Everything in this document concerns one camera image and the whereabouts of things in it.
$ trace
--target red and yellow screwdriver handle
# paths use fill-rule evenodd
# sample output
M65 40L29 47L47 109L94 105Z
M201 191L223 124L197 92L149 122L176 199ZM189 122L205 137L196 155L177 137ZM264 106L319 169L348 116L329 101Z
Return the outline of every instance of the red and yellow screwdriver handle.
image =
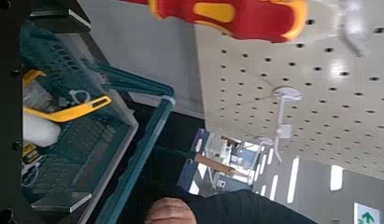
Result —
M236 39L286 42L303 30L306 0L122 0L148 4L159 19L177 17Z

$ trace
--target white ceiling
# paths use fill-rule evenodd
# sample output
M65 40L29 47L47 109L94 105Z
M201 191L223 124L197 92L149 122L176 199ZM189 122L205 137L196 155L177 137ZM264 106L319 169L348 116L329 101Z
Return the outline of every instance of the white ceiling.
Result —
M292 86L304 99L286 105L293 138L279 148L384 179L384 33L375 33L384 28L384 0L362 1L370 51L364 58L337 36L337 2L309 1L314 23L286 44L239 41L196 26L206 127L250 142L273 137L271 92Z

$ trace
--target fluorescent light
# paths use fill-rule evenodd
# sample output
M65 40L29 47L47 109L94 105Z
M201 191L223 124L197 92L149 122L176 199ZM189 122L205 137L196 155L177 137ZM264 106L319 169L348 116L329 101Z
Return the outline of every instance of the fluorescent light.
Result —
M258 164L258 168L256 168L256 175L255 175L255 182L258 180L259 177L259 171L261 170L261 165Z
M293 203L298 171L299 171L299 158L297 157L293 160L293 164L292 164L291 182L290 182L290 188L288 189L287 203Z
M333 165L331 170L331 191L343 188L343 168Z
M265 185L262 186L262 191L261 191L261 195L264 196L265 194Z
M270 152L268 153L268 161L267 161L267 165L270 165L271 162L273 161L273 154L274 154L274 149L270 149Z
M276 197L277 182L278 182L278 175L275 175L273 177L273 184L271 185L271 192L270 192L270 200L271 201L274 201L274 198Z
M262 175L263 174L263 171L264 171L264 165L265 165L265 161L267 159L267 155L263 155L263 159L262 159L262 169L261 169L261 172L260 174Z

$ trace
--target yellow handle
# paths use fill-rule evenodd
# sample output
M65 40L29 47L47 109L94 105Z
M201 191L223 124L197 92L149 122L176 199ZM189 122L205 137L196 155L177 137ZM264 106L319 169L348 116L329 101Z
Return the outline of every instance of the yellow handle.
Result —
M49 119L55 122L67 122L69 120L89 114L99 108L104 107L105 105L110 104L111 102L112 100L108 96L102 96L93 101L90 101L89 103L77 105L51 114L40 112L28 107L24 107L23 111L35 116L39 116L43 119Z
M22 88L31 84L31 82L37 77L45 77L46 74L42 71L36 71L34 69L29 70L22 78Z

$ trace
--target green sign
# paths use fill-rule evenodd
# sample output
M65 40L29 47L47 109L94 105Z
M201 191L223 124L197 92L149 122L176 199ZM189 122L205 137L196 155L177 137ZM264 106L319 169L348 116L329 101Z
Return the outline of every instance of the green sign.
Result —
M362 204L354 204L354 224L380 224L380 211Z

